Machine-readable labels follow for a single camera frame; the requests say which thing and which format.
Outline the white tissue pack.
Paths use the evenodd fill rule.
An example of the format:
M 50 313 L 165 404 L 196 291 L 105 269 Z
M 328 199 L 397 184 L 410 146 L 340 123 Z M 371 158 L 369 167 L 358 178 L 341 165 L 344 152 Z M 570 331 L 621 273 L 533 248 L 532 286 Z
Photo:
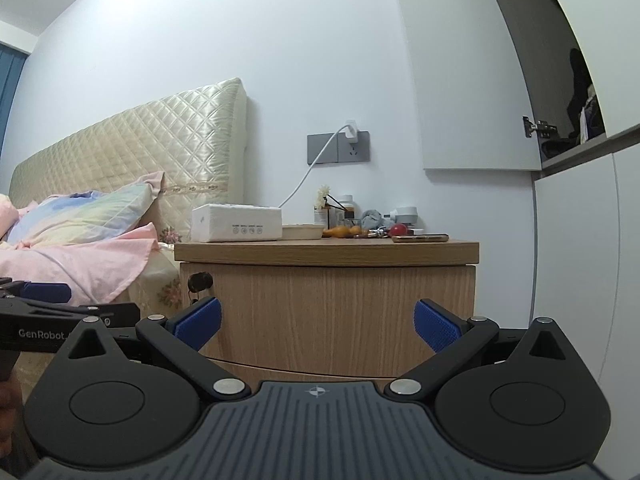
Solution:
M 282 211 L 277 207 L 205 204 L 192 210 L 192 242 L 254 242 L 281 237 Z

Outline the pastel rainbow pillow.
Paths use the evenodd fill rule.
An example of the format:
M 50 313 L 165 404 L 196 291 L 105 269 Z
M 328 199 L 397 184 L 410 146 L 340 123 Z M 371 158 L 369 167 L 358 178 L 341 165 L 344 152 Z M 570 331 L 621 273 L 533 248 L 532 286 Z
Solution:
M 113 192 L 51 196 L 27 211 L 6 233 L 10 245 L 76 245 L 134 229 L 155 202 L 160 185 L 137 180 Z

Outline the white round device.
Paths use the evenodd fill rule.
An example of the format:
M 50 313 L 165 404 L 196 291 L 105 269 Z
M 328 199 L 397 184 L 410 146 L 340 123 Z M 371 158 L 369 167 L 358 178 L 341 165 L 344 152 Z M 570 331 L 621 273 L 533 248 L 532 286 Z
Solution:
M 418 210 L 415 206 L 397 207 L 390 212 L 390 220 L 405 226 L 415 226 L 419 220 Z

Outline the white cabinet door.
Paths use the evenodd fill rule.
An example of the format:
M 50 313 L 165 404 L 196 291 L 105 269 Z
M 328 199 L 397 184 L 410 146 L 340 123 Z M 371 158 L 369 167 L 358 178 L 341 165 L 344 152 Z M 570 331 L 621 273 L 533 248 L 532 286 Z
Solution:
M 540 167 L 529 96 L 497 0 L 398 0 L 427 170 Z

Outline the grey wall socket panel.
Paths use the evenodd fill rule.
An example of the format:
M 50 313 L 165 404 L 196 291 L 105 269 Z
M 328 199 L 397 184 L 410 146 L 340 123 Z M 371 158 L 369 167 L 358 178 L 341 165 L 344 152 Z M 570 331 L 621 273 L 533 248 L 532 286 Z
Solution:
M 307 164 L 310 165 L 320 153 L 320 150 L 330 138 L 329 133 L 308 134 L 307 136 Z M 370 132 L 359 131 L 358 141 L 350 143 L 344 133 L 339 133 L 318 159 L 317 165 L 325 164 L 354 164 L 370 160 Z

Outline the cream quilted headboard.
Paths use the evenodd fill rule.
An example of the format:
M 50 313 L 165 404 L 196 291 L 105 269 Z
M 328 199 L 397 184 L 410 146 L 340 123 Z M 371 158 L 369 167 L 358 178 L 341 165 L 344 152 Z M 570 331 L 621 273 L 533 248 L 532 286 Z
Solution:
M 17 165 L 10 199 L 25 206 L 55 194 L 112 192 L 159 171 L 160 194 L 142 220 L 163 242 L 184 242 L 193 208 L 243 203 L 246 111 L 240 78 L 123 110 Z

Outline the pink blanket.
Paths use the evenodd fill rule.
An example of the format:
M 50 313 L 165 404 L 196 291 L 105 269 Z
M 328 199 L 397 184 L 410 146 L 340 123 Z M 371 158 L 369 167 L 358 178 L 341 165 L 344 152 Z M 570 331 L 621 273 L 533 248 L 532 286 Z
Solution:
M 137 180 L 156 181 L 161 188 L 163 176 L 157 171 Z M 9 196 L 1 196 L 1 274 L 17 281 L 65 283 L 72 290 L 73 306 L 115 300 L 139 276 L 157 248 L 154 224 L 143 224 L 142 219 L 127 233 L 99 242 L 36 247 L 7 243 L 4 239 L 9 229 L 39 204 L 18 208 Z

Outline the red ball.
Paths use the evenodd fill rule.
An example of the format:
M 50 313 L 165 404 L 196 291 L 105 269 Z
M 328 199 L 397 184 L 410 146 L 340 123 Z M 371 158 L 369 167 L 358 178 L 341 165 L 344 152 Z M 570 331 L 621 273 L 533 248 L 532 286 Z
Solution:
M 403 223 L 395 223 L 388 230 L 388 235 L 390 237 L 406 236 L 408 233 L 409 233 L 409 228 Z

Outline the floral cream bedsheet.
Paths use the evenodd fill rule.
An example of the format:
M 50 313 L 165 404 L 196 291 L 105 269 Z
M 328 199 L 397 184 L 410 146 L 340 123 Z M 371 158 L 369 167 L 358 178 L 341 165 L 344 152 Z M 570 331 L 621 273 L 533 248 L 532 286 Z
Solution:
M 175 244 L 180 242 L 181 235 L 173 228 L 162 229 L 145 268 L 120 298 L 137 304 L 143 315 L 161 313 L 169 318 L 181 310 L 180 263 L 175 259 Z

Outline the orange gourd ornament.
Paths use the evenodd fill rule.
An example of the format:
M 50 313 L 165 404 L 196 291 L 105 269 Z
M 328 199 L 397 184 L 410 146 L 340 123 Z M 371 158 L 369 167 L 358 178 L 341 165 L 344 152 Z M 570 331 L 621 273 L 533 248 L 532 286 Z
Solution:
M 322 233 L 323 237 L 332 237 L 332 238 L 347 238 L 359 236 L 362 232 L 360 226 L 344 226 L 341 224 L 340 226 L 334 226 L 331 229 L 325 229 Z

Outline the wooden nightstand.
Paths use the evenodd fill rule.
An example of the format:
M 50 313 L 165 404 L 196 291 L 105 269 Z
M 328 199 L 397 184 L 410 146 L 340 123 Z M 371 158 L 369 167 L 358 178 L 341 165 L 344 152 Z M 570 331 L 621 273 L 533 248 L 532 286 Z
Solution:
M 221 328 L 203 353 L 262 380 L 372 380 L 384 386 L 433 351 L 413 326 L 421 299 L 474 312 L 477 242 L 279 240 L 183 243 L 180 278 L 208 274 Z

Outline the bunch of keys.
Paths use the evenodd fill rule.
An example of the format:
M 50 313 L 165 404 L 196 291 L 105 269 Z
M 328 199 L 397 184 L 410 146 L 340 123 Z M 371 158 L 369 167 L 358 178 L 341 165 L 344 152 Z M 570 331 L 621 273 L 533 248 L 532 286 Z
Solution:
M 385 228 L 376 228 L 367 232 L 367 237 L 370 238 L 385 238 L 390 236 L 390 231 Z

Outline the dark clothes in wardrobe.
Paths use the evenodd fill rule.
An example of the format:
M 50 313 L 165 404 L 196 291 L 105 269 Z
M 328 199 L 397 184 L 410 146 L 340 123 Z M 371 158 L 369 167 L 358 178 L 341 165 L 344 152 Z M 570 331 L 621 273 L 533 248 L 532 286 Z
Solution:
M 596 89 L 581 50 L 570 49 L 570 67 L 573 72 L 573 95 L 566 111 L 573 130 L 566 138 L 551 139 L 541 144 L 541 153 L 546 159 L 559 156 L 605 133 Z

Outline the grey cloth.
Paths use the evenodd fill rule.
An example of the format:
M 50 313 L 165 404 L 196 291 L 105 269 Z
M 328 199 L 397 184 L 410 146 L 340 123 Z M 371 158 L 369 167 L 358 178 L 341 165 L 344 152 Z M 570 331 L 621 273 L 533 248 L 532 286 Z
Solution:
M 363 230 L 371 231 L 377 230 L 384 226 L 384 217 L 376 209 L 369 209 L 363 211 L 360 218 L 360 228 Z

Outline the black smartphone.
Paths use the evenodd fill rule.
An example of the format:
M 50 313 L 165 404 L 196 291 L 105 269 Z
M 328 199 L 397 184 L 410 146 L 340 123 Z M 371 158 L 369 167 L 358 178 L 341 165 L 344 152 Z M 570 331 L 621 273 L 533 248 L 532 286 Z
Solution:
M 448 243 L 447 234 L 413 234 L 392 236 L 394 243 Z

